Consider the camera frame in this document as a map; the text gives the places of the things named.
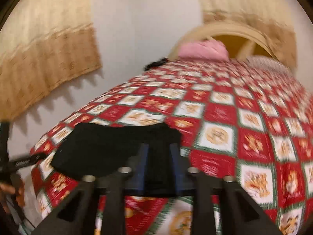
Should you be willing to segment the person's left hand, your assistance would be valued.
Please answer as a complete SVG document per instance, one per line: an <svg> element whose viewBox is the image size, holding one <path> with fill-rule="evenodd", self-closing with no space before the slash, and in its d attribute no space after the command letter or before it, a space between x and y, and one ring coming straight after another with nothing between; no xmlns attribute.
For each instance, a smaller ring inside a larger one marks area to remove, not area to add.
<svg viewBox="0 0 313 235"><path fill-rule="evenodd" d="M20 175L17 176L17 184L19 185L18 189L12 185L9 185L8 183L1 181L1 205L5 209L5 212L9 212L5 196L7 195L14 195L16 197L17 204L19 207L23 208L25 207L25 183L21 179Z"/></svg>

